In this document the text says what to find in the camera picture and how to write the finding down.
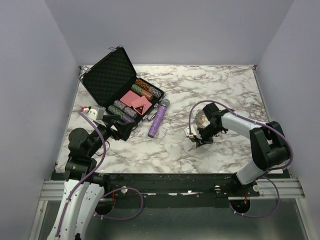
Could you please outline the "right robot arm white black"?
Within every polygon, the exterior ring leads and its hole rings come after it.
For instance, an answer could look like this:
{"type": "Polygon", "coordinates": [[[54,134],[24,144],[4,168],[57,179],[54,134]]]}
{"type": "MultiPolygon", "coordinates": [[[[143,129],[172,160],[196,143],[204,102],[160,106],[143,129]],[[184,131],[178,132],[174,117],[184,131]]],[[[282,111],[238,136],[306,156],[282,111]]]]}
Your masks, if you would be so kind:
{"type": "Polygon", "coordinates": [[[230,191],[241,196],[247,192],[248,185],[267,172],[288,167],[293,161],[294,153],[278,122],[259,122],[242,116],[227,106],[221,110],[219,105],[217,101],[207,100],[202,113],[208,120],[208,125],[189,123],[184,133],[197,147],[212,144],[214,136],[229,130],[249,139],[251,160],[231,176],[229,184],[230,191]]]}

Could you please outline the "round metal keyring disc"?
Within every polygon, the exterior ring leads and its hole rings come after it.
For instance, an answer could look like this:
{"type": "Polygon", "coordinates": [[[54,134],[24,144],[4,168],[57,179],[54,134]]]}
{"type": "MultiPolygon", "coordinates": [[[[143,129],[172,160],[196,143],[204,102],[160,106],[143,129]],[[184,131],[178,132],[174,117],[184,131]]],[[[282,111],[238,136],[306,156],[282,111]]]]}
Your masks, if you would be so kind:
{"type": "Polygon", "coordinates": [[[208,121],[205,113],[202,110],[198,110],[195,119],[194,119],[194,124],[198,128],[205,128],[210,122],[208,121]]]}

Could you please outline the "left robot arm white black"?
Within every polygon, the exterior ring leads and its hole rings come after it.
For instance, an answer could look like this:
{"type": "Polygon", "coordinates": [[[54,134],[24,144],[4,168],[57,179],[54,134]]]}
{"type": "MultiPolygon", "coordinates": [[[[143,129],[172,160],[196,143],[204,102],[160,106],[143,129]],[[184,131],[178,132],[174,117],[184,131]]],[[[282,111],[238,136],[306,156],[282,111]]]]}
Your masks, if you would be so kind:
{"type": "Polygon", "coordinates": [[[83,240],[101,198],[111,191],[110,177],[96,170],[107,155],[109,138],[126,141],[135,122],[122,122],[119,115],[105,115],[102,123],[83,117],[92,127],[88,133],[78,127],[69,133],[69,155],[65,165],[63,193],[49,240],[83,240]]]}

